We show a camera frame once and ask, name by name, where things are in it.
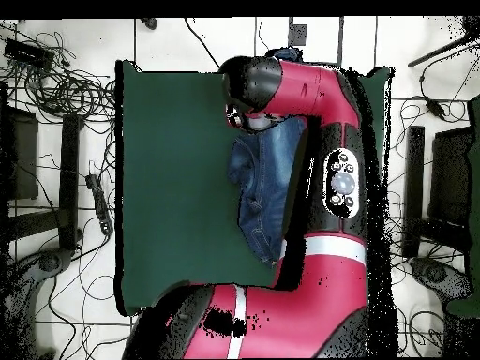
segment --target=button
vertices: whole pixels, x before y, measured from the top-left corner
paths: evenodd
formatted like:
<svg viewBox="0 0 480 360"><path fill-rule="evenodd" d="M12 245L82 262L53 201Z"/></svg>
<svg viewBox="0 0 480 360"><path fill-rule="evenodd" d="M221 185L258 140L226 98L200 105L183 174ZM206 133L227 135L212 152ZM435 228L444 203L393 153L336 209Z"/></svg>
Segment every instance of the button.
<svg viewBox="0 0 480 360"><path fill-rule="evenodd" d="M355 190L355 181L346 172L339 172L332 178L331 187L341 195L350 195Z"/></svg>
<svg viewBox="0 0 480 360"><path fill-rule="evenodd" d="M335 195L335 196L332 196L332 198L330 199L330 202L332 202L332 204L334 205L337 205L337 204L340 204L341 199L338 195Z"/></svg>

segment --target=blue jeans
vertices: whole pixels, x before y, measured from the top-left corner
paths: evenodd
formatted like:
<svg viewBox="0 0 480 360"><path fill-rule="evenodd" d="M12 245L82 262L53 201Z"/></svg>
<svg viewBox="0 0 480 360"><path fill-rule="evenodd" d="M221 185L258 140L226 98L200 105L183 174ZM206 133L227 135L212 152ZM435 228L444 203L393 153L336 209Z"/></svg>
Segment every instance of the blue jeans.
<svg viewBox="0 0 480 360"><path fill-rule="evenodd" d="M233 144L228 173L240 186L238 225L263 263L273 265L280 256L293 160L306 127L292 117L257 135L242 133Z"/></svg>

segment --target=green table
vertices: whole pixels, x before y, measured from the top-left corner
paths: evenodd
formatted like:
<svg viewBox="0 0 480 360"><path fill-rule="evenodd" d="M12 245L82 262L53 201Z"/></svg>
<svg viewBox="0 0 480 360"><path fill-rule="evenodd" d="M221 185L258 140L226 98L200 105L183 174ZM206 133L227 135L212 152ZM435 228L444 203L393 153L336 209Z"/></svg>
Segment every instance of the green table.
<svg viewBox="0 0 480 360"><path fill-rule="evenodd" d="M389 73L363 78L379 158ZM253 256L237 226L239 189L227 177L237 131L226 124L221 79L123 63L124 273L116 298L127 314L183 280L273 282L275 268Z"/></svg>

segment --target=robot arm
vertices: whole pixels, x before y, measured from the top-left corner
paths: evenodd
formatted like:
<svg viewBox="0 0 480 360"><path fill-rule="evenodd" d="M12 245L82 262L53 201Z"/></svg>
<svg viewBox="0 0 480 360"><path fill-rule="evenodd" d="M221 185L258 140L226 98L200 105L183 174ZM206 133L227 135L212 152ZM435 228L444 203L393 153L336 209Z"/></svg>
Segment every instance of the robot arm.
<svg viewBox="0 0 480 360"><path fill-rule="evenodd" d="M139 317L124 358L364 355L365 162L349 84L337 70L268 57L236 57L220 72L234 127L257 133L293 115L307 119L275 287L189 286L175 302L167 295Z"/></svg>

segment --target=fabric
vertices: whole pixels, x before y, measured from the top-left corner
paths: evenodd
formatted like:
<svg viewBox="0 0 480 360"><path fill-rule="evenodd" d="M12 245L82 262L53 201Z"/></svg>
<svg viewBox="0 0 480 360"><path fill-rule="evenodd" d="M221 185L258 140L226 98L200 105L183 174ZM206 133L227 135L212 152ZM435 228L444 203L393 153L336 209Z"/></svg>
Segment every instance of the fabric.
<svg viewBox="0 0 480 360"><path fill-rule="evenodd" d="M280 257L281 226L296 147L307 126L289 118L260 134L241 134L233 144L229 177L241 187L238 225L263 263Z"/></svg>

